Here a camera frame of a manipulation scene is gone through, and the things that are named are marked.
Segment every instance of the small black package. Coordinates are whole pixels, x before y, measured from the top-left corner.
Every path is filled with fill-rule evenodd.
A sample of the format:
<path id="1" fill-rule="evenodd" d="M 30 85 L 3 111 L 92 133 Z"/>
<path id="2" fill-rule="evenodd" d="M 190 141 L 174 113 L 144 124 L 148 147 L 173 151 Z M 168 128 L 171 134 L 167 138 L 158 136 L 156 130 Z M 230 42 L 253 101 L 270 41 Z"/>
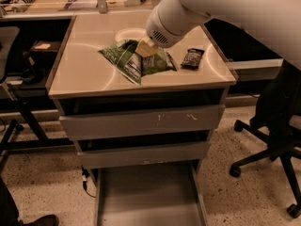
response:
<path id="1" fill-rule="evenodd" d="M 187 51 L 188 53 L 185 56 L 184 61 L 182 62 L 181 65 L 187 69 L 192 69 L 192 70 L 198 69 L 198 65 L 205 51 L 201 49 L 194 49 L 194 48 L 188 49 Z"/>

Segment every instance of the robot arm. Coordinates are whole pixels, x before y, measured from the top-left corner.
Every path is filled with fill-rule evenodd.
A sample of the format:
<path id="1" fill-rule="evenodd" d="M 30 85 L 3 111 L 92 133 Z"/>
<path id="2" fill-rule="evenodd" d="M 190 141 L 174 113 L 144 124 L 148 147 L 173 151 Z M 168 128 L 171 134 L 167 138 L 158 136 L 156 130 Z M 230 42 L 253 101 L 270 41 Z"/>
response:
<path id="1" fill-rule="evenodd" d="M 194 27 L 217 18 L 236 24 L 301 70 L 300 0 L 162 0 L 147 33 L 170 47 Z"/>

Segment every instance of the black pants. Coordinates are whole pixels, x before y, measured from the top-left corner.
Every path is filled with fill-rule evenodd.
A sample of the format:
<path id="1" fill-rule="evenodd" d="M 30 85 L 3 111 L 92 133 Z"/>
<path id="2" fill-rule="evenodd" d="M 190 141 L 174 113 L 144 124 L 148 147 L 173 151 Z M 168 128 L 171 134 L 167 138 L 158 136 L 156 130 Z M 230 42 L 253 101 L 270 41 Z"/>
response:
<path id="1" fill-rule="evenodd" d="M 0 225 L 17 226 L 19 211 L 0 176 Z"/>

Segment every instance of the office chair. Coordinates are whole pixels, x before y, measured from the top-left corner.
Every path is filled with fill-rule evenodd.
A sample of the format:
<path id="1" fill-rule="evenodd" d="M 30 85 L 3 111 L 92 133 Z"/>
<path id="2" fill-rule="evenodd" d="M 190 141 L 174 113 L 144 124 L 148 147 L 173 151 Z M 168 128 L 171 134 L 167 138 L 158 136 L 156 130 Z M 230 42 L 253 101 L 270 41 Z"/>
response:
<path id="1" fill-rule="evenodd" d="M 301 215 L 301 192 L 298 185 L 292 157 L 301 159 L 301 72 L 293 65 L 284 61 L 277 77 L 263 90 L 257 104 L 255 116 L 250 124 L 236 121 L 234 130 L 247 130 L 267 144 L 267 149 L 233 163 L 230 175 L 239 177 L 240 167 L 269 157 L 272 161 L 281 160 L 291 189 L 296 199 L 288 209 L 293 218 Z M 259 131 L 266 126 L 269 134 Z"/>

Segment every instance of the shoe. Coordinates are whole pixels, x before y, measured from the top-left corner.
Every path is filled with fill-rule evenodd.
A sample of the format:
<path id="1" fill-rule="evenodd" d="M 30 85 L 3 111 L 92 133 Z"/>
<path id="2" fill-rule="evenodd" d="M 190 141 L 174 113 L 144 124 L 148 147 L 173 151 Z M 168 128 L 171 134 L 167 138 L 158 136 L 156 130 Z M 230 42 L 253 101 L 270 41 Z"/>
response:
<path id="1" fill-rule="evenodd" d="M 21 226 L 58 226 L 58 218 L 55 215 L 46 215 L 42 218 L 38 218 L 31 223 L 23 223 L 20 221 Z"/>

